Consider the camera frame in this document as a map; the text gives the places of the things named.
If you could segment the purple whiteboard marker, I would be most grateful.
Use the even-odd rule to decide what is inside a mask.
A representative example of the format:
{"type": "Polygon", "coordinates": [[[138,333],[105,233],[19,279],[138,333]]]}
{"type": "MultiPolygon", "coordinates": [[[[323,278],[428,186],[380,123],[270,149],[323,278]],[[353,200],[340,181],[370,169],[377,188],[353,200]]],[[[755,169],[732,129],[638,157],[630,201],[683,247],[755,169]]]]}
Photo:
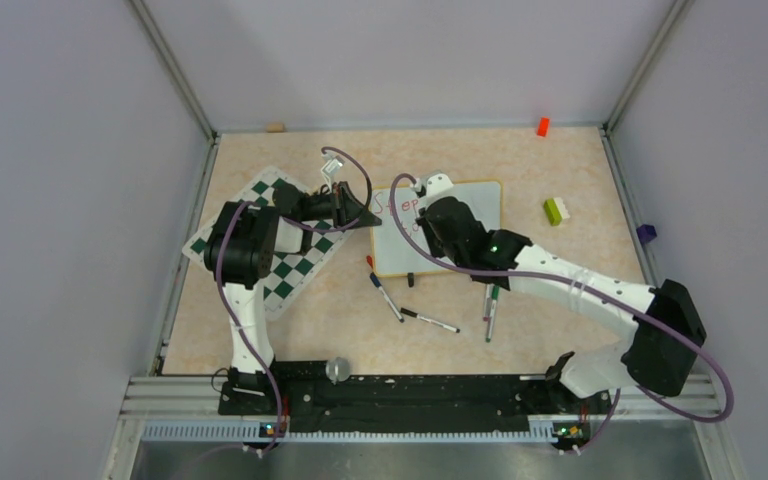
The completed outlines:
{"type": "Polygon", "coordinates": [[[484,322],[488,322],[491,315],[492,291],[493,291],[493,286],[491,284],[487,284],[485,288],[483,307],[482,307],[482,320],[484,322]]]}

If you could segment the green whiteboard marker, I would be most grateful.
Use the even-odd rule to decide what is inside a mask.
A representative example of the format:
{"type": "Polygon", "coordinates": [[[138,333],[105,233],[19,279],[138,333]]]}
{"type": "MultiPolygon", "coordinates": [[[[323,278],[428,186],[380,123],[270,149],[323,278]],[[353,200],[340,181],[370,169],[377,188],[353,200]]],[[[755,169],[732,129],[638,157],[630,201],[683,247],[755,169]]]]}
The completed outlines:
{"type": "Polygon", "coordinates": [[[487,343],[490,343],[493,337],[493,331],[494,331],[495,319],[496,319],[496,310],[498,306],[499,290],[500,288],[498,285],[493,285],[492,288],[490,289],[490,294],[488,297],[488,307],[486,309],[487,328],[485,333],[485,341],[487,343]]]}

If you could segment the silver round knob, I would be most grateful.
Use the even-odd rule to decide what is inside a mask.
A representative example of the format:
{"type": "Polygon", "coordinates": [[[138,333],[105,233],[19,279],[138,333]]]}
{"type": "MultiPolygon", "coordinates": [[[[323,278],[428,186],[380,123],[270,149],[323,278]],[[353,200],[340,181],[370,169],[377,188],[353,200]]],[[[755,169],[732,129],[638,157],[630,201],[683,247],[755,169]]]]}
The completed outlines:
{"type": "Polygon", "coordinates": [[[343,357],[335,357],[326,362],[325,371],[333,384],[344,382],[351,376],[350,362],[343,357]]]}

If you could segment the green white toy brick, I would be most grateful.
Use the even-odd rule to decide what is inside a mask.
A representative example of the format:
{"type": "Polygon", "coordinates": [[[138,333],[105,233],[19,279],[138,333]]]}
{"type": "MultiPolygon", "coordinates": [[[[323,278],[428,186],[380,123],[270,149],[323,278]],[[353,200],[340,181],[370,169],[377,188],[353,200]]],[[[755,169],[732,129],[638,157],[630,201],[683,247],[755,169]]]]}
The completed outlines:
{"type": "Polygon", "coordinates": [[[553,227],[559,226],[570,219],[569,210],[561,197],[551,197],[544,201],[543,209],[547,221],[553,227]]]}

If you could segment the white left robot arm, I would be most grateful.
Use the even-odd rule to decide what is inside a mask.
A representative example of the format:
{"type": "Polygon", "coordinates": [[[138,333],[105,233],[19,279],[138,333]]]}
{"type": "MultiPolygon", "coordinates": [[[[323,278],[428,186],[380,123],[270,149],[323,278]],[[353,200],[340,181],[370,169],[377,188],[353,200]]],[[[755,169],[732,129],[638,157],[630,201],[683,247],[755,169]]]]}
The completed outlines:
{"type": "Polygon", "coordinates": [[[314,193],[283,183],[272,203],[244,200],[223,206],[211,228],[203,261],[228,311],[232,357],[223,394],[242,395],[257,413],[279,404],[280,386],[270,367],[275,359],[266,326],[264,281],[277,253],[306,255],[315,233],[380,226],[382,220],[357,199],[345,181],[314,193]]]}

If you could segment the orange toy block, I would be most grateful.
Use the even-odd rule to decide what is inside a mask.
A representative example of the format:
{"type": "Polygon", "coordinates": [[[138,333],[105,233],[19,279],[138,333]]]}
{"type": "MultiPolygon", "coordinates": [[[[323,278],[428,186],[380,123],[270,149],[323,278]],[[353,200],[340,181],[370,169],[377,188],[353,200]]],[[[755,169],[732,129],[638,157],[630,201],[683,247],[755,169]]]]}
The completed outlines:
{"type": "Polygon", "coordinates": [[[546,138],[551,126],[551,119],[549,117],[541,117],[536,128],[536,135],[541,138],[546,138]]]}

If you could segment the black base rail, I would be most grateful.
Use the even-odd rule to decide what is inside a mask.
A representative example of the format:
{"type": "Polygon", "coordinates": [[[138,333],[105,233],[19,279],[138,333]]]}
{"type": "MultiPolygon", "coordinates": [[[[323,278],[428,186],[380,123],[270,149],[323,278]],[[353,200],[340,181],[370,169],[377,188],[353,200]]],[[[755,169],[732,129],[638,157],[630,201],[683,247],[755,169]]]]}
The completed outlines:
{"type": "Polygon", "coordinates": [[[604,414],[609,396],[580,399],[555,380],[518,375],[351,375],[323,361],[276,361],[270,372],[229,370],[218,412],[283,415],[292,433],[467,434],[530,429],[534,415],[604,414]]]}

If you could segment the yellow framed whiteboard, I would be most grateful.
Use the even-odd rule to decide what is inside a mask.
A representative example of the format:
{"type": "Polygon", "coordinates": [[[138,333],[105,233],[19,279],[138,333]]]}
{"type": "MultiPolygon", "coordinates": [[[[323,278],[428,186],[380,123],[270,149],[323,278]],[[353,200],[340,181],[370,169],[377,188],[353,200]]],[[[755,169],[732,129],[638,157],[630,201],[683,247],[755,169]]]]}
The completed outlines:
{"type": "MultiPolygon", "coordinates": [[[[454,195],[469,205],[473,216],[487,230],[501,227],[502,192],[502,184],[496,180],[457,182],[454,187],[454,195]]],[[[430,251],[421,227],[415,222],[423,200],[410,187],[398,187],[395,193],[398,218],[394,219],[390,213],[389,195],[389,188],[376,188],[370,204],[371,212],[382,221],[381,225],[371,229],[376,275],[395,277],[442,272],[442,267],[417,253],[397,231],[397,227],[402,226],[418,246],[425,252],[430,251]]]]}

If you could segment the green white chessboard mat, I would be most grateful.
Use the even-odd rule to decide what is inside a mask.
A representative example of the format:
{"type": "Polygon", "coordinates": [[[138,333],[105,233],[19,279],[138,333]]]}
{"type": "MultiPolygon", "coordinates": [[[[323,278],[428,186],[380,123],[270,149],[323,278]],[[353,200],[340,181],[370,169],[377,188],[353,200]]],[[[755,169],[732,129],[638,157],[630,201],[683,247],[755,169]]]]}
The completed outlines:
{"type": "MultiPolygon", "coordinates": [[[[300,180],[274,166],[266,167],[255,175],[230,199],[234,204],[240,201],[251,204],[243,212],[238,223],[254,221],[261,206],[272,204],[275,188],[284,184],[291,184],[302,191],[309,189],[300,180]]],[[[192,264],[201,269],[206,268],[204,255],[218,252],[227,231],[223,226],[218,234],[213,233],[214,224],[221,217],[220,214],[211,217],[205,226],[201,227],[182,247],[182,253],[192,264]]],[[[265,318],[269,322],[282,316],[352,235],[350,231],[333,232],[328,220],[314,221],[311,225],[315,230],[310,233],[311,247],[307,253],[304,255],[274,253],[269,275],[260,280],[260,284],[264,287],[265,318]]]]}

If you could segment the purple toy block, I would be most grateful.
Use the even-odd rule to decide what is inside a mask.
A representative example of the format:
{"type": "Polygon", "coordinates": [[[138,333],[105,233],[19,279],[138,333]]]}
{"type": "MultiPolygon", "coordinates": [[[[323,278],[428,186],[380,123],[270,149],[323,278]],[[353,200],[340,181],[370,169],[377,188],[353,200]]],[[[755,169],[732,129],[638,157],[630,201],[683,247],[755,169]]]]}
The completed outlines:
{"type": "Polygon", "coordinates": [[[647,245],[658,237],[656,227],[651,224],[642,224],[636,228],[636,235],[641,245],[647,245]]]}

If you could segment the small wooden cork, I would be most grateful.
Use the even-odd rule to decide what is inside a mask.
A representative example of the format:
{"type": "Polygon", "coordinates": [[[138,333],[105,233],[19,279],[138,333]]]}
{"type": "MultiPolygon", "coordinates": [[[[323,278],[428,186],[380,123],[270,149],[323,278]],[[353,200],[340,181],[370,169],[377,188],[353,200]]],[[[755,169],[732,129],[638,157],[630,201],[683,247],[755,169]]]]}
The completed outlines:
{"type": "Polygon", "coordinates": [[[282,122],[268,123],[265,127],[267,133],[283,133],[286,131],[286,126],[282,122]]]}

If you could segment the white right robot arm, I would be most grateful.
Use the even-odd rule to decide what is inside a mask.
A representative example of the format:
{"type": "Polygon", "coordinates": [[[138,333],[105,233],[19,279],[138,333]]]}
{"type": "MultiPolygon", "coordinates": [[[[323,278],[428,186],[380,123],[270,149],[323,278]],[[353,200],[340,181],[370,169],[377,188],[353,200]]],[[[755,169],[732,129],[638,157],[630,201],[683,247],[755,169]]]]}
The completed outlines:
{"type": "Polygon", "coordinates": [[[442,197],[419,210],[417,223],[433,258],[447,260],[476,282],[566,305],[618,336],[584,353],[562,355],[548,370],[549,404],[572,412],[600,391],[640,386],[679,395],[696,361],[690,343],[707,334],[689,290],[625,282],[566,261],[515,232],[487,230],[470,207],[442,197]]]}

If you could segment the black whiteboard marker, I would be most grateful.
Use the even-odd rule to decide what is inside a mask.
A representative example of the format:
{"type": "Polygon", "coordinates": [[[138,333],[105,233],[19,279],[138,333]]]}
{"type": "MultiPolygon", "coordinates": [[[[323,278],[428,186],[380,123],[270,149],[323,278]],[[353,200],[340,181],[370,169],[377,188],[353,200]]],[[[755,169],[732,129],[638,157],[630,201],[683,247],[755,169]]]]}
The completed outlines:
{"type": "Polygon", "coordinates": [[[407,309],[407,308],[400,308],[400,313],[402,315],[404,315],[404,316],[408,316],[408,317],[411,317],[411,318],[418,319],[420,321],[423,321],[423,322],[428,323],[430,325],[437,326],[439,328],[442,328],[442,329],[444,329],[446,331],[449,331],[449,332],[452,332],[452,333],[455,333],[455,334],[458,334],[458,333],[461,332],[461,329],[456,327],[456,326],[453,326],[453,325],[450,325],[448,323],[442,322],[440,320],[428,317],[426,315],[423,315],[421,313],[412,311],[412,310],[407,309]]]}

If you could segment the blue whiteboard marker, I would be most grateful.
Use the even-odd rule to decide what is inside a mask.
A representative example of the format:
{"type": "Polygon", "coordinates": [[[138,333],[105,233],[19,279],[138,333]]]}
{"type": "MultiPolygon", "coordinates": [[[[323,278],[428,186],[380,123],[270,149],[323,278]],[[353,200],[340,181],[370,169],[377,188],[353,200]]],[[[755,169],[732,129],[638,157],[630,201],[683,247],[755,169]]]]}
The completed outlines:
{"type": "Polygon", "coordinates": [[[383,296],[384,300],[386,301],[389,309],[393,312],[395,317],[400,323],[404,323],[405,319],[400,311],[400,309],[396,306],[390,295],[387,293],[385,288],[383,287],[381,281],[377,277],[377,275],[374,272],[369,273],[369,279],[372,282],[372,284],[375,286],[375,288],[380,292],[380,294],[383,296]]]}

